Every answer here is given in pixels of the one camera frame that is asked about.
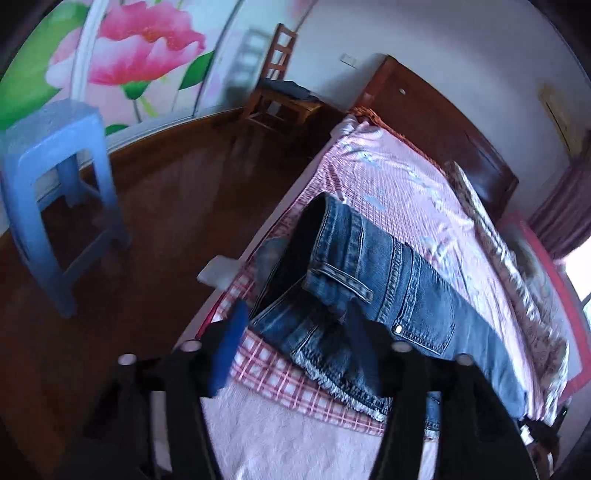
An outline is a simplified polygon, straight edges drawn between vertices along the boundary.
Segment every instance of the wooden chair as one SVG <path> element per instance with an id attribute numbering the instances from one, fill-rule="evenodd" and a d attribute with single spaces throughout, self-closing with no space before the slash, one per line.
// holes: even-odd
<path id="1" fill-rule="evenodd" d="M 286 46 L 280 44 L 281 34 L 285 34 L 290 38 Z M 283 80 L 296 39 L 297 33 L 292 32 L 283 24 L 277 25 L 259 82 L 262 79 Z M 276 115 L 268 112 L 273 102 L 280 105 Z M 268 131 L 279 134 L 289 144 L 303 133 L 306 122 L 321 106 L 322 103 L 319 101 L 294 100 L 283 93 L 257 85 L 244 107 L 241 123 L 244 127 L 248 124 L 263 127 Z"/>

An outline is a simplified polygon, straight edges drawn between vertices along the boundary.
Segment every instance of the black fabric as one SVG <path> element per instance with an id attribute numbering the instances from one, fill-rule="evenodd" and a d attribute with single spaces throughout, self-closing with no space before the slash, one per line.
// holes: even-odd
<path id="1" fill-rule="evenodd" d="M 262 79 L 258 85 L 260 88 L 273 90 L 274 92 L 287 95 L 294 100 L 306 100 L 308 102 L 317 102 L 318 97 L 310 94 L 307 88 L 301 87 L 296 82 L 290 80 L 271 80 Z"/>

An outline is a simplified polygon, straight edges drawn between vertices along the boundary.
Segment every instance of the curtain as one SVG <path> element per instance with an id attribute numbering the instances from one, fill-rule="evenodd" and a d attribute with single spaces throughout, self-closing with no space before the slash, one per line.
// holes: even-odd
<path id="1" fill-rule="evenodd" d="M 591 148 L 568 168 L 529 223 L 553 260 L 591 236 Z"/>

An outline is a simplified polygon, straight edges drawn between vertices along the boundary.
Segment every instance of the metal rivet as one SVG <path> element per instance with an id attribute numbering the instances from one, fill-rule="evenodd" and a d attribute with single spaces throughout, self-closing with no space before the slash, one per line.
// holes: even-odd
<path id="1" fill-rule="evenodd" d="M 463 365 L 464 367 L 474 365 L 474 360 L 472 360 L 472 357 L 466 353 L 460 353 L 460 355 L 456 357 L 456 362 L 460 365 Z"/>
<path id="2" fill-rule="evenodd" d="M 133 365 L 138 358 L 132 353 L 124 353 L 117 359 L 119 365 Z"/>
<path id="3" fill-rule="evenodd" d="M 187 340 L 181 345 L 183 352 L 196 352 L 201 348 L 201 342 L 199 340 Z"/>
<path id="4" fill-rule="evenodd" d="M 392 344 L 392 350 L 398 353 L 408 353 L 412 349 L 413 347 L 410 346 L 407 342 L 394 342 Z"/>

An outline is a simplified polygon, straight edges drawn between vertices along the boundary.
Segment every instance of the blue plastic stool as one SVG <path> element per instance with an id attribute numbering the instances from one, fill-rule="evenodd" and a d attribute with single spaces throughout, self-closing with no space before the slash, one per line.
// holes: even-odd
<path id="1" fill-rule="evenodd" d="M 72 284 L 103 255 L 112 240 L 124 248 L 130 243 L 117 203 L 100 113 L 74 100 L 52 102 L 10 127 L 1 135 L 0 143 L 4 161 L 2 198 L 12 237 L 31 274 L 60 314 L 68 318 L 77 309 Z M 98 190 L 80 179 L 76 154 L 84 149 L 94 162 Z M 38 205 L 35 181 L 53 167 L 60 186 Z M 87 193 L 102 201 L 107 228 L 64 272 L 47 238 L 41 210 L 61 195 L 70 207 L 74 206 L 83 202 Z"/>

